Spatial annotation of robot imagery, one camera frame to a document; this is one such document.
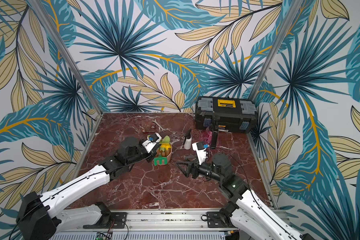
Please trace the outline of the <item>green toy rake wooden handle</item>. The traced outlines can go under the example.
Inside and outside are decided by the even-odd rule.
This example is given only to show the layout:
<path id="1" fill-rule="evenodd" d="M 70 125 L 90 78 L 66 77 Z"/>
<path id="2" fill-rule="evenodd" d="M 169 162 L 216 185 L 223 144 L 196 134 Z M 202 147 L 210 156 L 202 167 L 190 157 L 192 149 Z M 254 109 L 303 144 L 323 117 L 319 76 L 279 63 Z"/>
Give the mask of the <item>green toy rake wooden handle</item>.
<path id="1" fill-rule="evenodd" d="M 154 158 L 154 165 L 155 166 L 164 166 L 168 163 L 167 157 L 156 157 Z"/>

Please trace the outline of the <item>white spray bottle black nozzle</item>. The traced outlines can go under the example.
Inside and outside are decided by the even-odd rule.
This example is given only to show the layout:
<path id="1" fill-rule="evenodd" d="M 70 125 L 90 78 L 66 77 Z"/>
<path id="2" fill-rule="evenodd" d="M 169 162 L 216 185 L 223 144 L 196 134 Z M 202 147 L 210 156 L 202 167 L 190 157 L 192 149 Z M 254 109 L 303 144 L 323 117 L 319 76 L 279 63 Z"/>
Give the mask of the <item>white spray bottle black nozzle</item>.
<path id="1" fill-rule="evenodd" d="M 183 146 L 185 150 L 190 150 L 192 146 L 192 130 L 189 129 L 185 134 Z"/>

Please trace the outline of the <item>terracotta plastic flower pot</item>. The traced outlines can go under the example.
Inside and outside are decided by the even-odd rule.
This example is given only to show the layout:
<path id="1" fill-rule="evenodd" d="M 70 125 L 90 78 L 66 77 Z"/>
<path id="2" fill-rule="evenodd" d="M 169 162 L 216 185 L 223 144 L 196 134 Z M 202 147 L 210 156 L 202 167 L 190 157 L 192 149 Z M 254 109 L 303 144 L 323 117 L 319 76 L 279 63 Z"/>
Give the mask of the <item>terracotta plastic flower pot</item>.
<path id="1" fill-rule="evenodd" d="M 167 157 L 168 159 L 168 162 L 170 161 L 170 158 L 171 158 L 171 155 L 172 155 L 172 149 L 169 153 L 160 153 L 159 149 L 157 150 L 157 155 L 156 157 Z"/>

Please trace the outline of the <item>yellow toy shovel wooden handle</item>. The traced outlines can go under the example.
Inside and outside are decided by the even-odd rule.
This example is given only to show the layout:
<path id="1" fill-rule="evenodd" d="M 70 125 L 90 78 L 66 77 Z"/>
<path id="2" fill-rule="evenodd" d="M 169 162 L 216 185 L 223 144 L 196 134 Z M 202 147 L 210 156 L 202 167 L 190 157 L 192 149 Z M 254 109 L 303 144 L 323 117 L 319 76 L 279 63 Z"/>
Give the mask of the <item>yellow toy shovel wooden handle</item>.
<path id="1" fill-rule="evenodd" d="M 160 153 L 169 153 L 172 149 L 172 146 L 169 143 L 161 143 L 159 147 Z"/>

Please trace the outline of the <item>pink spray bottle black nozzle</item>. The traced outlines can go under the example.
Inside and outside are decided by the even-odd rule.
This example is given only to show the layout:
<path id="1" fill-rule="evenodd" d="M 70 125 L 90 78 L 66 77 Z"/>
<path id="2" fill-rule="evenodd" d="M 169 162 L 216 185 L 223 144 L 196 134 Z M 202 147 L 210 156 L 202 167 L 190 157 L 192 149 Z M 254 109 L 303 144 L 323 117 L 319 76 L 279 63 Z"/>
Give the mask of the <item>pink spray bottle black nozzle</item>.
<path id="1" fill-rule="evenodd" d="M 217 148 L 218 134 L 220 131 L 219 120 L 220 116 L 207 116 L 204 119 L 203 127 L 206 130 L 203 136 L 203 141 L 210 146 L 211 149 Z"/>

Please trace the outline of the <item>light green toy spade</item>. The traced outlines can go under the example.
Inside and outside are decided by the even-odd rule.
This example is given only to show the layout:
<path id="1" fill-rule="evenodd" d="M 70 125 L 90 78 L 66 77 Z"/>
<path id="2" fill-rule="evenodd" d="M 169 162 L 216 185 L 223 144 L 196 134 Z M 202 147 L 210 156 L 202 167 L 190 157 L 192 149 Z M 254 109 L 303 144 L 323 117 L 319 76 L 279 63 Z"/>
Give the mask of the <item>light green toy spade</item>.
<path id="1" fill-rule="evenodd" d="M 171 142 L 171 139 L 169 136 L 165 136 L 162 140 L 161 140 L 161 143 L 162 144 L 170 144 Z"/>

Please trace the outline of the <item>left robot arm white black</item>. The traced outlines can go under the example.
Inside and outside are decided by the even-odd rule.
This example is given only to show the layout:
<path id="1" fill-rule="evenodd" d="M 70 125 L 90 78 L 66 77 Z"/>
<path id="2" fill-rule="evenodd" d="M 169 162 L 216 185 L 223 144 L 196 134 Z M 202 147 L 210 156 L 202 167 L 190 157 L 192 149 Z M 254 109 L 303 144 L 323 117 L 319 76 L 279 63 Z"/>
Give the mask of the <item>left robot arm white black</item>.
<path id="1" fill-rule="evenodd" d="M 136 163 L 151 162 L 161 146 L 161 139 L 159 134 L 151 134 L 141 141 L 134 137 L 125 138 L 114 155 L 85 174 L 42 194 L 27 194 L 16 218 L 16 227 L 23 239 L 48 240 L 58 232 L 74 228 L 111 229 L 116 219 L 104 203 L 73 210 L 67 207 L 89 192 L 130 172 Z"/>

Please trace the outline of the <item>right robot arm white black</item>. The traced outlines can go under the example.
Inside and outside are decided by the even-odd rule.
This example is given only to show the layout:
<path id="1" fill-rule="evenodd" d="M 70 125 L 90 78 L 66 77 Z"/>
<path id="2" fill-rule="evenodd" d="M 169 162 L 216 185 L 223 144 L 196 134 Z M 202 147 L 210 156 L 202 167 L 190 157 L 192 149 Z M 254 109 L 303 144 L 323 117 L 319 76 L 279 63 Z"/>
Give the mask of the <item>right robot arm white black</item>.
<path id="1" fill-rule="evenodd" d="M 199 176 L 219 183 L 219 189 L 228 203 L 220 209 L 218 218 L 228 227 L 247 233 L 254 240 L 312 240 L 310 234 L 302 234 L 283 221 L 272 211 L 249 185 L 233 172 L 233 166 L 225 154 L 215 154 L 211 163 L 198 160 L 176 163 L 188 178 Z"/>

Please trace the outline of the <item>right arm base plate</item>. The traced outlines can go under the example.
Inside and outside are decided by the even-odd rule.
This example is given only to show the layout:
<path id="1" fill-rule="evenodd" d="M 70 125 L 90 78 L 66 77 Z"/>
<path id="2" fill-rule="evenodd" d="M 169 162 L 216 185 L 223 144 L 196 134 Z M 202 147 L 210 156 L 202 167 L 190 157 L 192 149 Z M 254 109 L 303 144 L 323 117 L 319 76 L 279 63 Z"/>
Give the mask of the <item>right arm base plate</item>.
<path id="1" fill-rule="evenodd" d="M 231 218 L 221 212 L 206 212 L 202 221 L 207 222 L 208 228 L 234 228 Z"/>

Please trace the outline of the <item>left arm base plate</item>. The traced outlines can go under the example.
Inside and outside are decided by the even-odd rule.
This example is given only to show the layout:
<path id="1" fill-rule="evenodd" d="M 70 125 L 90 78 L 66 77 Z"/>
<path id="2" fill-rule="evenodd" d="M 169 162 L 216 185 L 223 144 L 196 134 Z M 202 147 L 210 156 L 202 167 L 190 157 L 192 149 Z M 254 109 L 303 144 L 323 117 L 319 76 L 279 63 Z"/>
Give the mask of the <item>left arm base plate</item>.
<path id="1" fill-rule="evenodd" d="M 126 227 L 127 212 L 110 212 L 103 214 L 93 225 L 84 225 L 84 229 L 124 229 Z"/>

